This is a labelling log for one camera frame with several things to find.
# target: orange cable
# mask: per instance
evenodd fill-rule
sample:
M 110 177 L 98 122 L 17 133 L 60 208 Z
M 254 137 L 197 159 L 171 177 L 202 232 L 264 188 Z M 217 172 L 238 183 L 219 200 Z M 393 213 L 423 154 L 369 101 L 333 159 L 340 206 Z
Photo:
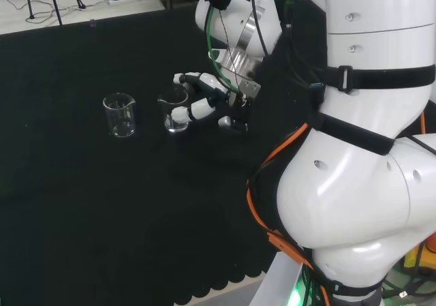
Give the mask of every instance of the orange cable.
M 284 148 L 292 144 L 295 140 L 297 140 L 308 128 L 309 126 L 307 123 L 303 124 L 300 129 L 298 129 L 292 136 L 290 136 L 288 139 L 286 139 L 280 146 L 278 146 L 274 151 L 271 152 L 270 155 L 262 162 L 262 165 L 265 165 L 267 162 L 269 162 L 272 158 L 274 158 L 278 153 L 280 153 Z M 311 269 L 313 267 L 309 263 L 309 261 L 304 258 L 300 252 L 298 252 L 292 245 L 290 245 L 284 238 L 281 239 L 278 236 L 272 234 L 272 230 L 266 226 L 266 224 L 262 221 L 260 216 L 258 215 L 258 212 L 256 211 L 253 201 L 251 199 L 251 192 L 249 187 L 249 182 L 247 181 L 247 202 L 250 208 L 251 213 L 253 214 L 255 220 L 257 223 L 259 223 L 263 228 L 265 228 L 268 232 L 269 241 L 279 248 L 281 251 L 283 251 L 285 254 L 287 254 L 291 259 L 293 259 L 295 262 L 301 264 L 304 263 L 307 266 L 309 266 Z M 279 231 L 275 231 L 276 234 L 279 234 L 282 236 L 282 234 Z M 330 306 L 330 299 L 328 298 L 327 291 L 325 287 L 321 286 L 322 294 L 324 295 L 324 300 L 326 302 L 326 306 Z
M 272 153 L 263 161 L 262 165 L 265 165 L 268 161 L 270 161 L 275 155 L 277 155 L 278 153 L 280 153 L 282 150 L 284 150 L 284 148 L 286 148 L 287 146 L 289 146 L 290 144 L 292 144 L 295 140 L 297 140 L 297 138 L 299 138 L 302 133 L 304 131 L 306 131 L 306 129 L 309 126 L 307 125 L 307 123 L 303 124 L 300 129 L 298 129 L 295 134 L 293 134 L 292 136 L 290 136 L 283 144 L 281 144 L 280 146 L 278 146 L 274 151 L 272 151 Z
M 425 128 L 425 115 L 424 112 L 421 113 L 421 134 L 426 134 L 426 128 Z

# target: black table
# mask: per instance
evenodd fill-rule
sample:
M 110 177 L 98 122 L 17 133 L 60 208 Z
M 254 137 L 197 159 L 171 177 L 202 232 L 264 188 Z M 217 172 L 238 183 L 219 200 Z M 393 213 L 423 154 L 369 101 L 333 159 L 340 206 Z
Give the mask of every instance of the black table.
M 322 65 L 324 15 L 297 5 L 294 38 Z M 159 93 L 175 73 L 211 72 L 194 12 L 0 36 L 2 306 L 172 305 L 268 269 L 275 250 L 248 211 L 245 183 L 303 123 L 305 92 L 286 79 L 278 45 L 249 135 L 216 121 L 168 135 Z M 131 138 L 108 134 L 102 100 L 112 92 L 137 101 Z M 267 204 L 291 156 L 262 179 Z

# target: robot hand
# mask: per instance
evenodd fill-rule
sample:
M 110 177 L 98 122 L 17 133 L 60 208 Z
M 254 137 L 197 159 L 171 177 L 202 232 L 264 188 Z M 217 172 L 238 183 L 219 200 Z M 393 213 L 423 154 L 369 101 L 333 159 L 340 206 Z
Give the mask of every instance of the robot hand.
M 178 123 L 188 123 L 204 119 L 222 108 L 229 115 L 222 117 L 218 124 L 222 127 L 247 131 L 249 102 L 247 96 L 227 90 L 213 75 L 189 72 L 174 75 L 174 83 L 183 85 L 187 91 L 206 93 L 208 97 L 172 110 L 172 118 Z

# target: led light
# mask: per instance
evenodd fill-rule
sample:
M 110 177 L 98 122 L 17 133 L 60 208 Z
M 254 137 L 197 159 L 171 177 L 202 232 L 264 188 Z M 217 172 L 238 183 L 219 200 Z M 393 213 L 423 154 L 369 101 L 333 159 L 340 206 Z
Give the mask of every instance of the led light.
M 294 289 L 287 301 L 287 306 L 301 306 L 301 297 L 297 289 Z

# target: power strip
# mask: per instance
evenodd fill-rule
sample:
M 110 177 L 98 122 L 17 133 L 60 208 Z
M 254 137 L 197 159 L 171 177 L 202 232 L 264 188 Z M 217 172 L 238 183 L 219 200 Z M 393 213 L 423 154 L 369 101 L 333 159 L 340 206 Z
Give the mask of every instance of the power strip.
M 139 0 L 118 0 L 118 1 L 109 0 L 109 5 L 111 6 L 122 5 L 122 4 L 134 3 L 135 1 L 139 1 Z

